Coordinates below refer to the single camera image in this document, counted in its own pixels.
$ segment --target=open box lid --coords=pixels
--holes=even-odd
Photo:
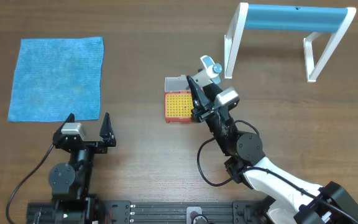
[[[187,82],[186,75],[179,77],[165,77],[165,92],[179,92],[188,91],[189,83]]]

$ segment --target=white bracket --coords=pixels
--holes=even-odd
[[[349,28],[350,24],[353,21],[354,15],[356,14],[356,9],[354,7],[347,8],[347,15],[343,20],[342,24],[339,26],[338,30],[331,34],[329,38],[328,44],[324,49],[323,54],[318,60],[316,66],[314,66],[313,60],[313,48],[311,46],[312,41],[314,41],[317,37],[319,37],[322,33],[313,32],[307,38],[303,39],[303,49],[305,52],[305,66],[306,66],[306,76],[308,82],[316,82],[318,75],[326,65],[328,59],[333,54],[336,46],[338,46],[341,41],[343,35],[346,33],[347,28]]]
[[[237,53],[239,51],[240,42],[244,27],[246,25],[248,3],[242,2],[236,9],[234,16],[231,20],[229,30],[224,36],[224,78],[233,78],[234,64],[236,63]],[[303,39],[303,48],[305,52],[305,65],[308,82],[315,82],[318,75],[326,65],[328,59],[333,54],[336,46],[341,41],[343,35],[346,33],[351,22],[353,21],[356,9],[354,7],[347,8],[347,15],[339,26],[337,32],[331,34],[326,48],[324,49],[321,58],[314,66],[313,49],[311,43],[315,38],[319,37],[322,33],[313,32],[308,37]]]

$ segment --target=tabletop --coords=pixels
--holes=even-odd
[[[277,1],[251,1],[278,4]],[[103,200],[133,202],[231,202],[264,194],[233,182],[206,184],[196,152],[211,137],[206,124],[167,124],[164,78],[194,75],[199,58],[223,63],[223,35],[239,1],[51,0],[0,1],[0,223],[16,185],[38,164],[60,123],[7,121],[20,40],[104,39],[101,114],[82,122],[98,137],[105,112],[111,115],[117,147],[97,155],[91,192]],[[356,7],[349,30],[316,83],[307,83],[304,32],[247,30],[232,80],[241,98],[235,119],[256,126],[270,160],[289,173],[321,185],[341,184],[358,203],[358,1],[281,0],[293,6]],[[321,55],[327,37],[313,42]],[[248,130],[241,124],[239,128]],[[54,149],[21,187],[11,217],[25,222],[28,202],[48,201],[49,170],[69,155]],[[227,158],[216,144],[205,147],[201,166],[213,182],[228,178]]]

